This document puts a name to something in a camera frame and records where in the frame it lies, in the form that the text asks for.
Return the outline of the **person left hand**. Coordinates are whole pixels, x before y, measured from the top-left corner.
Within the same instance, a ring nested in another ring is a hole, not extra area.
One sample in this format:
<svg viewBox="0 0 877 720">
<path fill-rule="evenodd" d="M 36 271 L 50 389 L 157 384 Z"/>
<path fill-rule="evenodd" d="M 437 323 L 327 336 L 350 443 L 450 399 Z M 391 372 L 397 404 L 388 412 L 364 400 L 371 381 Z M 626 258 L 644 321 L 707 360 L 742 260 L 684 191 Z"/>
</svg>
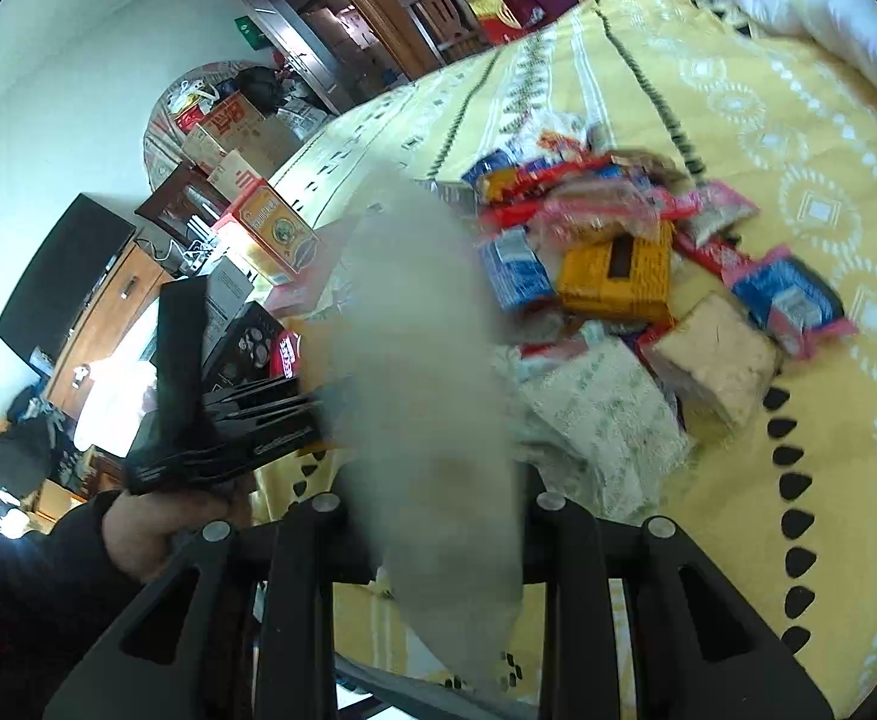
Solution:
<svg viewBox="0 0 877 720">
<path fill-rule="evenodd" d="M 171 491 L 131 496 L 121 493 L 107 509 L 101 524 L 104 549 L 114 567 L 137 582 L 161 574 L 173 554 L 179 532 L 200 532 L 212 522 L 235 528 L 251 525 L 253 475 L 238 479 L 228 494 L 209 491 Z"/>
</svg>

